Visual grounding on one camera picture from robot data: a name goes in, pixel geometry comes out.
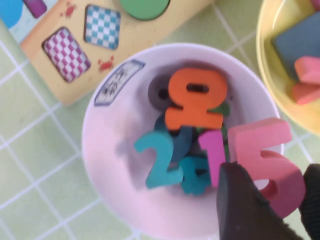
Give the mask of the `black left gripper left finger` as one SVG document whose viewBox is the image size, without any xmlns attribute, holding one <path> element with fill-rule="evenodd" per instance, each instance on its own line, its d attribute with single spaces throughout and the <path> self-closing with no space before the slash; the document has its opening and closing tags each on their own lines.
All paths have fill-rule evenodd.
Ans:
<svg viewBox="0 0 320 240">
<path fill-rule="evenodd" d="M 219 169 L 216 209 L 221 240 L 288 240 L 281 218 L 236 162 Z"/>
</svg>

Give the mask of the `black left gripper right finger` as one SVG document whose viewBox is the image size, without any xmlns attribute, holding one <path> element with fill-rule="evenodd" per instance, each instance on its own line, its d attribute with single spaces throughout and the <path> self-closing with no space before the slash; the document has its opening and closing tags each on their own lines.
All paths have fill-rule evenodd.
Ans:
<svg viewBox="0 0 320 240">
<path fill-rule="evenodd" d="M 304 175 L 305 196 L 299 207 L 301 222 L 312 240 L 320 239 L 320 164 L 308 166 Z"/>
</svg>

